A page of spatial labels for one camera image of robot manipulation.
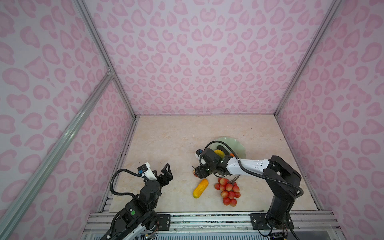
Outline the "green yellow fake mango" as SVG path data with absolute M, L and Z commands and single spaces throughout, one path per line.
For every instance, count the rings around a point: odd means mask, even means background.
M 214 150 L 214 153 L 217 154 L 221 159 L 224 159 L 226 154 L 221 150 Z

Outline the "yellow orange fake mango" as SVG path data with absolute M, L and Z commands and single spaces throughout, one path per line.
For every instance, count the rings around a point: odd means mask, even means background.
M 207 186 L 209 185 L 209 181 L 207 179 L 203 179 L 198 185 L 197 187 L 194 189 L 193 191 L 193 197 L 195 199 L 198 199 L 202 193 L 205 191 L 205 189 L 207 188 Z

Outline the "red fake lychee bunch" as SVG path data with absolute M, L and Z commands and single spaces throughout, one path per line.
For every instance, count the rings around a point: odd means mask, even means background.
M 239 177 L 235 176 L 232 180 L 221 177 L 214 185 L 215 189 L 221 192 L 225 206 L 235 207 L 238 204 L 238 199 L 241 197 L 240 187 L 237 184 Z

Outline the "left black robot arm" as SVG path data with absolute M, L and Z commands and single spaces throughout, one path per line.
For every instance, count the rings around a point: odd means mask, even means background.
M 138 194 L 117 192 L 114 189 L 115 179 L 120 173 L 128 173 L 143 178 L 144 186 Z M 158 205 L 162 188 L 173 180 L 169 164 L 166 164 L 158 175 L 151 170 L 149 163 L 138 167 L 136 173 L 117 170 L 110 181 L 110 192 L 114 196 L 130 196 L 132 199 L 112 219 L 102 240 L 153 240 L 160 231 L 170 230 L 170 215 L 159 215 L 155 208 Z

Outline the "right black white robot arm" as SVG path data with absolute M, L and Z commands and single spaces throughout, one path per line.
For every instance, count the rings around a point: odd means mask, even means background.
M 214 150 L 198 149 L 195 156 L 200 165 L 194 175 L 204 179 L 212 174 L 220 176 L 251 176 L 263 179 L 270 187 L 273 198 L 262 223 L 273 229 L 283 227 L 297 198 L 304 194 L 300 187 L 301 175 L 279 156 L 267 160 L 240 159 L 237 155 L 221 157 Z

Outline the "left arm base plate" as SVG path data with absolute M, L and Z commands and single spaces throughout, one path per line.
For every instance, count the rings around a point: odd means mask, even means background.
M 169 214 L 151 215 L 147 220 L 144 221 L 144 226 L 146 227 L 146 230 L 150 232 L 169 231 L 170 225 L 171 215 Z

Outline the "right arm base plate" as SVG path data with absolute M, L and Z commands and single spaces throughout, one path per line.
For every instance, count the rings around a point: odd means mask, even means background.
M 283 218 L 282 221 L 275 218 L 267 216 L 266 212 L 262 213 L 251 213 L 250 214 L 251 224 L 253 230 L 263 230 L 270 231 L 272 230 L 287 230 L 286 219 Z

